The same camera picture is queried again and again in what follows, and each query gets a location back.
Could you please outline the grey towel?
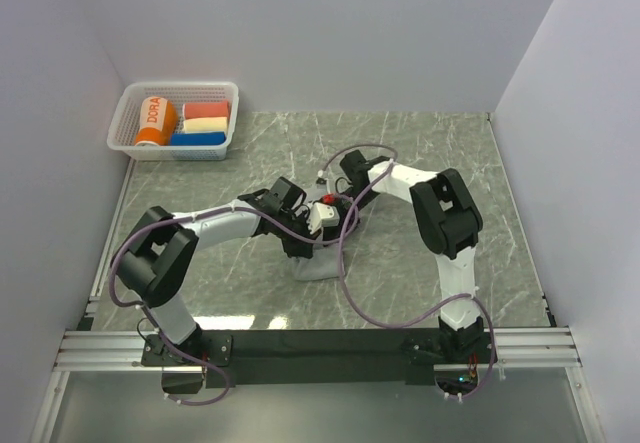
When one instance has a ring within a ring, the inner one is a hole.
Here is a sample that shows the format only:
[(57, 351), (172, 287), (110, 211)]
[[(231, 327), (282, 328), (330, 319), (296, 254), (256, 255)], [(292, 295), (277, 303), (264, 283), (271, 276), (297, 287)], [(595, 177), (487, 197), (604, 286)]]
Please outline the grey towel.
[[(321, 202), (326, 205), (332, 201), (332, 196), (339, 196), (337, 193), (330, 192), (325, 186), (314, 186), (307, 192), (306, 200), (303, 203), (302, 211), (310, 211), (311, 206), (315, 202)], [(340, 195), (349, 201), (353, 200), (344, 195)], [(294, 258), (293, 274), (297, 281), (319, 281), (330, 278), (336, 278), (339, 273), (339, 263), (341, 252), (338, 251), (338, 244), (333, 240), (327, 240), (327, 229), (312, 235), (314, 241), (313, 257), (310, 260), (303, 258)]]

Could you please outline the orange cartoon towel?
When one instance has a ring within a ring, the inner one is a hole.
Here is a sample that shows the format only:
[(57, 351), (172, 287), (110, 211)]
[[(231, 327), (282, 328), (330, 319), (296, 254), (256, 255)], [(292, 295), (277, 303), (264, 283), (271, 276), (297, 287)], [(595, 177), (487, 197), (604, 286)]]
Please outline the orange cartoon towel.
[(173, 104), (164, 97), (146, 98), (140, 109), (135, 146), (166, 146), (179, 121)]

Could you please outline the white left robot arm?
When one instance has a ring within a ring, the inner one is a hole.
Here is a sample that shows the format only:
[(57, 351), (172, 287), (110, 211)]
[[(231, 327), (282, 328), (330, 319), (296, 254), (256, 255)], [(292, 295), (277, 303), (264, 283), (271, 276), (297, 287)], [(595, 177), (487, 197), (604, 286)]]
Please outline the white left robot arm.
[(186, 308), (180, 289), (194, 254), (227, 241), (274, 235), (302, 281), (330, 278), (333, 260), (325, 237), (340, 223), (327, 195), (308, 193), (279, 178), (271, 188), (194, 213), (146, 211), (112, 260), (110, 281), (135, 293), (166, 340), (165, 351), (187, 365), (211, 355), (203, 331)]

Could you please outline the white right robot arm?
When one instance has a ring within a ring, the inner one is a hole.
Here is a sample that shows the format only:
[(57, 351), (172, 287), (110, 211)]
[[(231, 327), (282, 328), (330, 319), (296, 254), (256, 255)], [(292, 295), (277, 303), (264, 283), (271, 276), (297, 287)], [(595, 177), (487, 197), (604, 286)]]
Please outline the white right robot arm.
[(338, 248), (356, 213), (380, 194), (412, 205), (420, 237), (436, 260), (441, 303), (438, 333), (417, 347), (437, 362), (461, 362), (483, 343), (484, 325), (476, 301), (475, 253), (483, 219), (460, 173), (449, 168), (423, 171), (393, 158), (366, 159), (353, 145), (341, 152), (340, 167), (350, 182), (343, 193), (352, 202), (341, 217)]

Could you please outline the blue rolled towel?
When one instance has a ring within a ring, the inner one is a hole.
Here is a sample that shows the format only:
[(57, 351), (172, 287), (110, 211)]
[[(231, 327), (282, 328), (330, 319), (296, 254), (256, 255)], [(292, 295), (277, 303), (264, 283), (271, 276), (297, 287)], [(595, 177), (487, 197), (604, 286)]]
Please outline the blue rolled towel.
[(226, 142), (224, 132), (174, 133), (169, 139), (173, 147), (186, 146), (219, 146)]

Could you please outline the cream rolled towel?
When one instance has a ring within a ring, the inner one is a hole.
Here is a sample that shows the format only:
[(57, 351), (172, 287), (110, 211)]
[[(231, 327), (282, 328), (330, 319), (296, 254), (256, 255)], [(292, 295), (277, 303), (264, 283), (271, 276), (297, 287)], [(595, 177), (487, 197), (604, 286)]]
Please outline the cream rolled towel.
[(229, 128), (228, 118), (221, 117), (200, 117), (190, 118), (183, 121), (183, 132), (190, 133), (227, 133)]

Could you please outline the red rolled towel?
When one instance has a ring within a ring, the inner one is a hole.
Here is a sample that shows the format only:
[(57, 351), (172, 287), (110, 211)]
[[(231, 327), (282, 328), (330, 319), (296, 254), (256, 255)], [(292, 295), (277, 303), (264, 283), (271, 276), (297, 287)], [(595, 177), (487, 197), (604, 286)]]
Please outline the red rolled towel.
[(229, 118), (231, 105), (227, 100), (217, 102), (188, 102), (183, 105), (183, 118)]

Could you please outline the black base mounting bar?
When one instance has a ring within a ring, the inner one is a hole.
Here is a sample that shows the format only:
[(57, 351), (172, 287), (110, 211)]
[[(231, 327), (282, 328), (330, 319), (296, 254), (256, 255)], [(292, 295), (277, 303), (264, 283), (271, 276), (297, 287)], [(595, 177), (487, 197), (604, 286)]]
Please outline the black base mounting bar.
[(144, 367), (165, 372), (213, 364), (209, 388), (226, 385), (394, 382), (432, 385), (439, 365), (465, 367), (495, 361), (486, 332), (462, 335), (444, 328), (329, 330), (204, 330), (196, 344), (171, 352), (150, 334), (141, 355)]

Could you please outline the white plastic basket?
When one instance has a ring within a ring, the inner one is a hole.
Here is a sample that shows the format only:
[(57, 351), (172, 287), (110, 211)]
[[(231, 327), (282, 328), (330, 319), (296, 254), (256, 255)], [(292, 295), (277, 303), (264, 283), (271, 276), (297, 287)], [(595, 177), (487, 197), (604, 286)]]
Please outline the white plastic basket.
[(238, 108), (232, 82), (133, 83), (116, 107), (107, 145), (137, 161), (223, 160)]

